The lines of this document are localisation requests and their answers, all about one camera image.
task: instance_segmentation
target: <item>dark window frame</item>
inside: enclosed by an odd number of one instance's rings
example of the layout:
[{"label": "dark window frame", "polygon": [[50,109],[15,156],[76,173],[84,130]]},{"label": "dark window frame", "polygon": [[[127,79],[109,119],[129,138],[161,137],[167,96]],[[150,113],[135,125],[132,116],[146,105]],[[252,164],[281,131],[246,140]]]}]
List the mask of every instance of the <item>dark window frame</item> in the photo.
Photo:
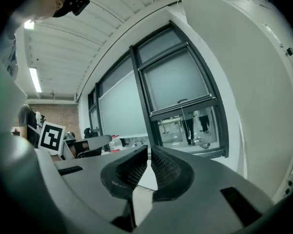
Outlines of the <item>dark window frame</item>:
[{"label": "dark window frame", "polygon": [[[181,43],[178,43],[165,51],[162,51],[158,54],[156,54],[154,57],[150,58],[149,60],[145,61],[144,63],[140,64],[139,62],[139,55],[137,54],[138,47],[146,43],[147,41],[151,40],[153,37],[157,36],[161,32],[172,29],[175,34],[179,37],[181,40]],[[209,67],[207,66],[204,58],[198,51],[198,49],[195,47],[195,45],[192,43],[192,41],[186,36],[186,34],[179,29],[172,21],[169,21],[168,24],[164,25],[163,27],[153,31],[148,36],[141,39],[139,42],[137,42],[135,45],[132,45],[129,47],[129,50],[126,51],[118,60],[108,69],[108,71],[102,76],[102,78],[99,80],[98,83],[96,83],[95,88],[91,91],[91,93],[88,95],[88,99],[90,100],[88,102],[89,105],[89,119],[90,119],[90,125],[92,129],[92,120],[90,116],[90,109],[93,109],[93,105],[96,104],[97,106],[97,114],[98,114],[98,124],[100,127],[100,134],[103,135],[102,126],[101,126],[101,116],[100,116],[100,108],[99,108],[99,97],[101,95],[101,84],[102,82],[110,75],[113,74],[113,71],[118,67],[118,65],[128,56],[130,56],[133,66],[133,71],[136,79],[136,85],[138,88],[138,94],[141,102],[141,107],[143,111],[144,121],[146,124],[146,130],[148,133],[149,142],[152,145],[163,145],[159,127],[157,124],[157,120],[161,119],[162,117],[166,117],[169,115],[172,115],[178,110],[178,105],[171,106],[171,109],[169,112],[158,112],[160,110],[156,110],[153,112],[153,115],[151,114],[150,106],[148,104],[149,98],[146,93],[146,87],[143,82],[143,70],[147,69],[148,67],[155,64],[158,60],[165,58],[166,56],[169,56],[173,54],[176,51],[179,51],[183,48],[187,48],[189,54],[193,58],[194,62],[198,66],[198,69],[200,73],[203,76],[203,80],[206,83],[206,86],[209,91],[210,99],[204,102],[200,102],[197,104],[191,104],[191,102],[187,102],[186,104],[183,104],[183,109],[191,110],[192,108],[200,108],[200,107],[213,107],[214,113],[215,113],[215,121],[218,127],[218,141],[219,141],[219,148],[217,149],[217,155],[215,155],[215,152],[211,152],[210,156],[208,155],[208,152],[204,153],[203,156],[208,156],[210,158],[215,158],[217,156],[229,156],[229,134],[228,134],[228,124],[227,124],[227,118],[225,114],[224,105],[220,96],[220,92],[218,90],[218,87],[216,85],[216,82],[213,78],[213,75],[211,74],[211,71]],[[94,98],[93,95],[95,93],[95,101],[92,102],[91,98]]]}]

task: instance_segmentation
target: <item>table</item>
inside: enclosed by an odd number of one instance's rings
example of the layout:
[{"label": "table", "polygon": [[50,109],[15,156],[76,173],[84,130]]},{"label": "table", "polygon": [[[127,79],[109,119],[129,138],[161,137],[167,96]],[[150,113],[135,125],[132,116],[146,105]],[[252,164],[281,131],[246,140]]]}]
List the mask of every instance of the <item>table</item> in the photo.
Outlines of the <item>table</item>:
[{"label": "table", "polygon": [[162,122],[159,123],[159,125],[163,125],[163,127],[164,127],[164,132],[162,134],[168,134],[168,132],[166,132],[166,130],[165,130],[166,124],[178,122],[178,129],[179,129],[179,133],[180,133],[180,137],[181,137],[181,141],[182,141],[183,139],[182,139],[181,128],[180,128],[180,125],[181,125],[180,120],[181,120],[181,117],[162,120]]}]

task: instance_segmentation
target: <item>ceiling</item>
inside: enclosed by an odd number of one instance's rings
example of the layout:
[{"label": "ceiling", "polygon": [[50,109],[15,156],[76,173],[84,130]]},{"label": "ceiling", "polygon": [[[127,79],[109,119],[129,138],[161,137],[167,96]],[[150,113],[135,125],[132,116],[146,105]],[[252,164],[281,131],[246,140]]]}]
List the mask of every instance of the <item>ceiling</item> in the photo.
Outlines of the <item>ceiling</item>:
[{"label": "ceiling", "polygon": [[[102,52],[107,51],[105,45],[117,40],[112,36],[121,36],[124,24],[137,23],[133,18],[139,20],[138,15],[145,16],[146,10],[148,14],[154,12],[159,8],[151,5],[162,5],[163,1],[90,0],[77,17],[69,13],[36,23],[34,30],[20,29],[17,84],[29,98],[74,99],[95,68],[92,63],[98,63]],[[35,92],[28,67],[37,68],[42,93]]]}]

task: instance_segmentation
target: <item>fluorescent light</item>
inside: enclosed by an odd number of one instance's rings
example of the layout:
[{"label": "fluorescent light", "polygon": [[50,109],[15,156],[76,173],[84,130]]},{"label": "fluorescent light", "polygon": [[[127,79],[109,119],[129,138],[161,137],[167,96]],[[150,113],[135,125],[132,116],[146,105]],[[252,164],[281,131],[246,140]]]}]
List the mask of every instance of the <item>fluorescent light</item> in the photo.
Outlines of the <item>fluorescent light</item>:
[{"label": "fluorescent light", "polygon": [[25,24],[24,24],[24,28],[25,29],[34,29],[35,28],[35,22],[28,20]]},{"label": "fluorescent light", "polygon": [[36,68],[29,68],[31,79],[33,80],[35,89],[37,93],[41,93],[41,88],[38,80],[37,69]]}]

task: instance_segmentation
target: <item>camera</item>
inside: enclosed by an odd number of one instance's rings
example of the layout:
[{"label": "camera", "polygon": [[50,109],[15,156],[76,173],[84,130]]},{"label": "camera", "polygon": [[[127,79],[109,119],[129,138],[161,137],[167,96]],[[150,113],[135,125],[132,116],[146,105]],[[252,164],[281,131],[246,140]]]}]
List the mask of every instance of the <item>camera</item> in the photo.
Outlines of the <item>camera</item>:
[{"label": "camera", "polygon": [[78,16],[90,3],[90,0],[76,0],[76,2],[72,5],[72,12],[75,16]]}]

